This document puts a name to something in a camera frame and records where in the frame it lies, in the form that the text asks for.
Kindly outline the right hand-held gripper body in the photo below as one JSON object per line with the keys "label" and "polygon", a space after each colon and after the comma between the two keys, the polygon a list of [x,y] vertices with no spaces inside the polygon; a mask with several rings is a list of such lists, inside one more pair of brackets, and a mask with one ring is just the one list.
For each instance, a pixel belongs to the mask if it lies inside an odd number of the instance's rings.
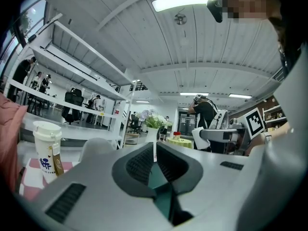
{"label": "right hand-held gripper body", "polygon": [[209,128],[200,128],[200,149],[211,147],[211,142],[233,144],[235,150],[246,151],[252,140],[265,130],[265,122],[257,108],[245,115],[229,119],[221,110],[212,120]]}

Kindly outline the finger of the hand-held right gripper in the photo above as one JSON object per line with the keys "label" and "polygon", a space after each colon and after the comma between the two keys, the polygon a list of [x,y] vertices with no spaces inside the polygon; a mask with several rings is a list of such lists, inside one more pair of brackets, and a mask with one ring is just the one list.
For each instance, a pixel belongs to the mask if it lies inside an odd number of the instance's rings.
{"label": "finger of the hand-held right gripper", "polygon": [[197,150],[203,150],[210,147],[210,142],[207,139],[202,139],[200,132],[204,130],[203,127],[198,127],[192,130],[192,136],[194,139],[194,143],[196,144]]}

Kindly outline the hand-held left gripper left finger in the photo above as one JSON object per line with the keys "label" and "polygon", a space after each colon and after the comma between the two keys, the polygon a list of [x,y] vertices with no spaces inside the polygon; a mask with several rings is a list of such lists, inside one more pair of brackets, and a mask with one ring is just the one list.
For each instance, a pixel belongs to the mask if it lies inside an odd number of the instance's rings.
{"label": "hand-held left gripper left finger", "polygon": [[130,196],[155,198],[155,191],[148,186],[154,164],[154,144],[148,142],[141,148],[119,158],[112,167],[116,185]]}

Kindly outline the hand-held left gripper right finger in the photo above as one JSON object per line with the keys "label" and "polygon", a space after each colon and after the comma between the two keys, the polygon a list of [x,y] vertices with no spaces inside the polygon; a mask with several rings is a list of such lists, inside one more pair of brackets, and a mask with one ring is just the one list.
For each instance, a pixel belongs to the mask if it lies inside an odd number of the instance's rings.
{"label": "hand-held left gripper right finger", "polygon": [[202,165],[169,145],[156,144],[157,163],[175,194],[191,192],[203,176]]}

